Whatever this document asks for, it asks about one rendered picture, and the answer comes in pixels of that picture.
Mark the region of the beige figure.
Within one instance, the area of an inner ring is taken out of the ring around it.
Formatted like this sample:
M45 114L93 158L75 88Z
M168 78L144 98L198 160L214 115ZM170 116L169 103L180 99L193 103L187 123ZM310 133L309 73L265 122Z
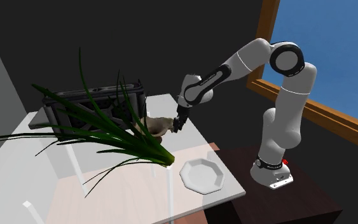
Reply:
M140 122L143 126L148 128L148 132L153 137L162 137L166 134L168 130L173 131L174 126L173 118L165 118L165 117L158 117L158 118L151 118L146 116L145 118L141 118Z

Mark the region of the green long-leaved plant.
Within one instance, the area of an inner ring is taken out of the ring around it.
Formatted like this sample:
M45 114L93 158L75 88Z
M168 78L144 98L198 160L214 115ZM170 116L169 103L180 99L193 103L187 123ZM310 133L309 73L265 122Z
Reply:
M141 119L134 113L134 109L130 101L128 100L127 88L124 87L124 82L119 82L119 85L116 87L116 89L122 90L126 105L129 109L129 112L131 113L131 117L134 119L138 127L135 127L135 125L133 125L132 122L128 120L128 118L124 115L121 106L117 106L113 102L111 104L113 106L113 109L119 112L120 117L122 118L124 123L128 125L132 133L129 133L125 129L119 127L101 111L97 103L94 101L86 85L86 81L83 75L82 63L79 63L79 73L85 93L95 109L95 114L87 112L85 111L85 109L81 109L79 106L74 105L73 103L62 98L61 96L58 96L57 94L49 91L44 87L41 87L37 84L33 84L33 87L39 92L41 92L43 95L48 96L53 100L61 103L61 105L69 108L69 111L59 109L61 113L64 113L73 118L77 118L78 120L81 120L91 126L97 127L101 130L100 132L92 132L89 130L83 130L74 127L48 124L48 127L71 130L72 133L26 132L1 135L0 141L14 140L20 138L54 137L55 140L52 143L57 145L68 145L76 143L98 143L110 146L110 149L100 150L100 153L120 153L132 156L132 158L124 160L119 164L100 172L99 174L102 176L102 179L104 179L114 169L125 165L156 164L167 168L175 162L175 156L173 156L173 154L171 154L167 149L165 149L156 139L156 137L151 135L148 129L147 121L144 120L142 122Z

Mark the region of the white octagonal plate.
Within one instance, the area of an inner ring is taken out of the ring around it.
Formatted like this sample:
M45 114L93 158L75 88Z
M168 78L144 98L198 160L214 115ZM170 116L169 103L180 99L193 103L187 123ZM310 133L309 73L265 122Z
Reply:
M179 175L187 189L202 195L221 190L225 181L220 166L205 158L186 161Z

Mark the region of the white glass table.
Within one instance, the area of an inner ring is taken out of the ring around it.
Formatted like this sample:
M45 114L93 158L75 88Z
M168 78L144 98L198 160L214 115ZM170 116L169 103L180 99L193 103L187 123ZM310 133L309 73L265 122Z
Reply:
M100 153L100 144L9 140L0 147L0 224L162 224L245 194L192 122L162 144L175 156L172 167L125 165L102 179L127 156ZM196 158L220 166L221 190L202 195L184 186L179 172Z

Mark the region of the dark brown robot stand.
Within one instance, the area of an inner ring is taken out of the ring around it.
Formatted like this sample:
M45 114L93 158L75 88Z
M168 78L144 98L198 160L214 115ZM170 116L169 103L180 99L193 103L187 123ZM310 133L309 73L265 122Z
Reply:
M208 224L333 224L343 209L293 160L285 156L294 181L272 190L256 183L250 169L255 146L216 151L245 195L204 211Z

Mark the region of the wooden framed window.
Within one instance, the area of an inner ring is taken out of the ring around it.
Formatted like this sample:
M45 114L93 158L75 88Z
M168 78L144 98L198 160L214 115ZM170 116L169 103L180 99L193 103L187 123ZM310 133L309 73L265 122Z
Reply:
M358 145L358 0L261 0L256 37L300 45L319 72L303 116Z

